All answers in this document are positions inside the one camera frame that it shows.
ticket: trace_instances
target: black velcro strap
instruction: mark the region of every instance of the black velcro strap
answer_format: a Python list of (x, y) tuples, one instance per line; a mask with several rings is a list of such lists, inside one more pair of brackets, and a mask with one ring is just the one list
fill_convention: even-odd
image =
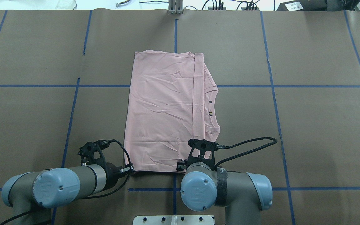
[(215, 206), (226, 206), (227, 198), (227, 171), (224, 168), (217, 169), (217, 197)]

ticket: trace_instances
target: cable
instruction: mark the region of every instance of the cable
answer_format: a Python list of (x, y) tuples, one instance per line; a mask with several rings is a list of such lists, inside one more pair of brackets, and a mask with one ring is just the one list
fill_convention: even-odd
[(22, 216), (28, 215), (28, 214), (30, 214), (30, 213), (35, 213), (35, 212), (41, 211), (41, 210), (43, 210), (43, 209), (45, 209), (45, 208), (37, 208), (37, 209), (29, 210), (29, 211), (27, 211), (27, 212), (21, 213), (21, 214), (19, 214), (19, 215), (16, 215), (16, 216), (14, 216), (14, 217), (11, 217), (11, 218), (7, 219), (6, 221), (0, 223), (0, 225), (7, 224), (8, 222), (10, 222), (10, 221), (12, 221), (12, 220), (14, 220), (14, 219), (17, 219), (17, 218), (20, 218), (20, 217), (22, 217)]
[(250, 10), (252, 3), (253, 3), (253, 2), (251, 1), (249, 4), (247, 4), (247, 7), (246, 7), (244, 10)]
[(204, 10), (204, 7), (206, 5), (206, 3), (208, 3), (210, 0), (206, 0), (206, 2), (204, 3), (204, 6), (202, 6), (202, 9), (201, 10)]
[[(126, 154), (127, 160), (129, 161), (129, 164), (131, 164), (129, 153), (126, 151), (126, 149), (124, 148), (123, 144), (121, 144), (118, 140), (115, 140), (115, 139), (107, 140), (107, 144), (110, 144), (110, 143), (113, 143), (113, 142), (116, 142), (117, 144), (119, 144), (119, 146), (122, 148), (122, 150), (123, 150), (124, 153)], [(111, 192), (106, 193), (106, 194), (104, 194), (104, 195), (88, 196), (88, 197), (85, 197), (85, 198), (83, 198), (83, 199), (102, 198), (102, 197), (111, 195), (111, 194), (115, 193), (116, 191), (119, 191), (119, 190), (126, 184), (126, 182), (129, 180), (129, 178), (130, 178), (130, 174), (127, 175), (127, 177), (126, 177), (126, 179), (124, 180), (123, 184), (120, 185), (120, 187), (116, 188), (114, 191), (111, 191)]]
[(247, 1), (241, 1), (240, 4), (238, 4), (238, 6), (237, 6), (236, 11), (238, 10), (238, 8), (240, 7), (240, 5), (241, 5), (242, 3), (246, 3), (246, 4), (247, 4), (247, 7), (248, 7), (248, 2), (247, 2)]
[(126, 182), (129, 180), (129, 178), (130, 178), (130, 174), (127, 175), (126, 180), (124, 180), (123, 184), (122, 184), (120, 187), (116, 188), (114, 191), (111, 191), (111, 192), (106, 193), (106, 194), (104, 194), (104, 195), (88, 196), (88, 197), (85, 197), (85, 198), (83, 198), (83, 199), (102, 198), (102, 197), (106, 197), (106, 196), (108, 196), (108, 195), (111, 195), (111, 194), (119, 191), (119, 190), (126, 184)]
[(194, 6), (185, 6), (184, 8), (187, 8), (187, 7), (193, 7), (194, 9), (198, 10), (196, 7)]
[(111, 140), (108, 140), (108, 143), (113, 143), (113, 142), (116, 142), (117, 144), (119, 144), (119, 146), (123, 149), (124, 153), (126, 154), (127, 156), (127, 160), (129, 161), (129, 164), (131, 163), (130, 162), (130, 156), (129, 154), (127, 153), (126, 149), (124, 148), (123, 144), (121, 144), (118, 140), (115, 140), (115, 139), (111, 139)]
[(147, 2), (138, 2), (138, 3), (169, 3), (164, 1), (147, 1)]
[(240, 153), (240, 154), (237, 154), (237, 155), (234, 155), (232, 157), (229, 157), (229, 158), (225, 158), (221, 161), (219, 161), (216, 165), (215, 165), (215, 168), (217, 168), (220, 164), (222, 163), (225, 163), (227, 161), (230, 161), (230, 160), (233, 160), (235, 158), (238, 158), (238, 157), (241, 157), (241, 156), (244, 156), (244, 155), (248, 155), (248, 154), (251, 154), (251, 153), (254, 153), (256, 151), (259, 151), (261, 149), (264, 149), (266, 147), (269, 147), (270, 145), (273, 145), (273, 144), (276, 144), (277, 143), (277, 140), (273, 137), (260, 137), (260, 138), (255, 138), (255, 139), (251, 139), (251, 140), (247, 140), (247, 141), (243, 141), (243, 142), (240, 142), (238, 144), (235, 144), (235, 145), (231, 145), (231, 146), (225, 146), (223, 149), (229, 149), (229, 148), (234, 148), (234, 147), (237, 147), (239, 145), (242, 145), (242, 144), (245, 144), (245, 143), (248, 143), (248, 142), (253, 142), (253, 141), (260, 141), (260, 140), (272, 140), (272, 142), (268, 143), (268, 144), (264, 144), (260, 147), (257, 147), (257, 148), (254, 148), (252, 150), (249, 150), (249, 151), (246, 151), (246, 152), (243, 152), (243, 153)]

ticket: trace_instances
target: pink t-shirt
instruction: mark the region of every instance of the pink t-shirt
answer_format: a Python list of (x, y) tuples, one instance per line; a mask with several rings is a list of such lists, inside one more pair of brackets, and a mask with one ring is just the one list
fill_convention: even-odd
[(203, 53), (136, 52), (124, 135), (135, 171), (175, 172), (190, 138), (215, 141), (217, 93)]

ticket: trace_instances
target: blue joint cap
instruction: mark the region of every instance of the blue joint cap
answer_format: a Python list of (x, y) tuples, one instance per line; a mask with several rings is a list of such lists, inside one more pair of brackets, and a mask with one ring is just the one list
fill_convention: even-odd
[(23, 175), (26, 175), (28, 173), (32, 173), (32, 172), (26, 172), (26, 173), (21, 174), (21, 175), (16, 175), (14, 177), (11, 177), (8, 181), (6, 181), (6, 183), (2, 187), (2, 191), (1, 191), (2, 200), (4, 201), (4, 204), (6, 206), (12, 207), (12, 205), (9, 202), (9, 193), (10, 193), (11, 188), (13, 187), (13, 185), (16, 183), (16, 181), (19, 178), (21, 178)]
[(187, 173), (180, 186), (181, 198), (191, 210), (204, 211), (216, 201), (216, 185), (212, 178), (200, 171)]
[(254, 183), (257, 195), (259, 196), (261, 210), (267, 210), (272, 205), (273, 190), (272, 184), (265, 175), (247, 173)]
[(80, 180), (68, 168), (55, 168), (34, 181), (33, 197), (39, 206), (54, 208), (71, 203), (80, 191)]

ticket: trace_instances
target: sticker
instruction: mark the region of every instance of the sticker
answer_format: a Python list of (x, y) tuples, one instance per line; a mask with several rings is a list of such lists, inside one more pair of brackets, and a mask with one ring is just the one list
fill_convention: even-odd
[(300, 2), (288, 3), (286, 4), (286, 7), (288, 11), (296, 11), (296, 10), (304, 9), (304, 7), (301, 5)]

